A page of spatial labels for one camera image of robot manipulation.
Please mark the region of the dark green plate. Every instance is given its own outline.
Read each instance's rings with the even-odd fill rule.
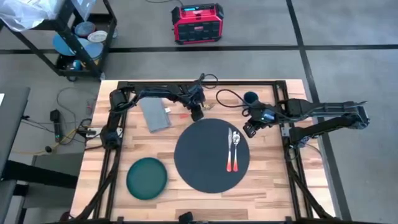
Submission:
[[[167,183],[167,171],[158,159],[147,157],[135,162],[127,173],[129,192],[140,200],[150,200],[162,193]]]

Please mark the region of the black shelf cart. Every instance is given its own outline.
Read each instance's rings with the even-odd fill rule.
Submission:
[[[74,56],[58,55],[57,61],[52,63],[31,41],[29,41],[21,32],[15,32],[7,27],[19,40],[21,40],[28,48],[39,56],[56,74],[59,76],[66,77],[69,81],[74,82],[78,77],[93,77],[99,80],[105,79],[105,73],[103,71],[105,66],[105,60],[108,56],[109,46],[112,43],[113,35],[115,32],[116,24],[118,23],[114,12],[109,4],[108,0],[103,0],[108,14],[96,14],[91,13],[87,19],[95,24],[96,30],[103,30],[108,33],[104,42],[104,49],[101,57],[96,63],[79,43],[78,38],[73,33],[77,24],[83,22],[83,18],[80,16],[71,0],[64,0],[58,15],[55,19],[44,20],[37,27],[32,30],[53,30],[57,32],[75,53]],[[68,21],[72,14],[75,15],[72,27],[69,28]],[[74,60],[79,60],[82,63],[81,70],[71,69]]]

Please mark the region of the wooden table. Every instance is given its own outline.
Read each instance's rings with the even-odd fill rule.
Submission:
[[[93,117],[93,126],[106,124],[109,111],[109,93],[116,89],[118,81],[103,81],[98,94],[98,101]],[[289,98],[306,99],[301,80],[286,80]],[[241,131],[247,118],[241,116],[241,108],[225,108],[217,104],[216,92],[229,88],[243,96],[247,91],[255,91],[259,99],[274,104],[274,94],[270,86],[219,86],[214,90],[205,90],[206,103],[215,104],[204,111],[205,118],[219,118],[230,122]],[[237,105],[239,100],[232,94],[222,93],[220,100],[225,104]],[[191,211],[195,220],[285,220],[286,216],[294,217],[289,181],[284,161],[284,153],[278,126],[262,129],[248,140],[250,148],[250,165],[243,180],[234,188],[219,194],[206,194],[192,189],[179,176],[174,164],[174,149],[178,137],[193,123],[186,108],[180,103],[164,100],[165,106],[171,109],[169,114],[172,127],[159,133],[149,133],[144,116],[139,106],[128,111],[124,131],[123,149],[114,195],[112,220],[123,216],[126,221],[174,221],[178,216]],[[296,126],[312,125],[308,119]],[[99,145],[100,140],[91,140],[87,147]],[[318,147],[316,140],[309,144]],[[325,210],[334,215],[328,183],[319,153],[311,147],[301,149],[302,161],[307,184]],[[76,187],[71,215],[78,215],[88,204],[98,188],[103,149],[85,152],[78,185]],[[156,157],[166,166],[169,181],[165,191],[156,199],[142,201],[134,198],[127,191],[126,174],[130,166],[143,157]],[[104,216],[105,192],[101,207]],[[302,213],[302,194],[299,192]]]

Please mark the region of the gray floor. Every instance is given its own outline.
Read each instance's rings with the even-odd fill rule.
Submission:
[[[182,1],[185,4],[216,2]],[[224,6],[226,14],[224,37],[217,43],[207,45],[296,44],[285,1],[217,2]],[[293,0],[293,3],[307,45],[398,44],[396,1]],[[114,47],[175,45],[169,11],[178,3],[112,0],[111,5],[119,19],[119,37]],[[103,7],[98,6],[95,11],[103,11]],[[26,33],[39,48],[52,48],[53,33]],[[0,40],[0,49],[25,48],[6,29],[1,31]],[[395,150],[398,143],[395,111],[398,106],[394,101],[398,94],[398,50],[330,50],[307,54],[321,101],[369,101],[366,109],[371,125],[367,129],[346,129],[331,134],[353,219],[398,223],[398,188],[395,187],[398,177],[394,172],[398,168],[398,152]],[[220,78],[300,78],[305,81],[298,51],[110,54],[105,72],[107,79],[196,78],[201,72],[211,72]],[[67,90],[61,96],[62,103],[76,113],[78,120],[89,117],[86,101],[95,98],[99,87],[99,83],[92,80],[70,83],[57,77],[35,55],[0,55],[0,84],[30,86],[32,92],[26,114],[42,122],[49,121],[50,110],[59,108],[55,101],[58,91],[71,86],[91,93]],[[65,110],[61,112],[67,121],[73,120],[70,113]],[[22,124],[13,150],[40,151],[52,143],[52,134]],[[78,154],[82,151],[83,145],[75,142],[60,148],[58,153]],[[12,158],[32,162],[32,156],[13,154]],[[56,162],[52,165],[53,169],[62,166]],[[68,195],[73,195],[73,192],[63,195],[64,198],[58,200],[53,195],[43,194],[43,205],[38,206],[45,208],[28,209],[25,223],[56,221],[63,211],[68,210],[71,201]],[[21,198],[13,199],[6,223],[13,223],[20,202]],[[56,206],[49,207],[51,202]]]

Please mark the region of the dark blue cup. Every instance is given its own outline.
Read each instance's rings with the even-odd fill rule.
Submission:
[[[247,93],[245,93],[243,95],[243,99],[245,100],[246,103],[252,104],[254,103],[256,100],[259,99],[259,96],[257,95],[257,93],[254,93],[252,91],[249,91]]]

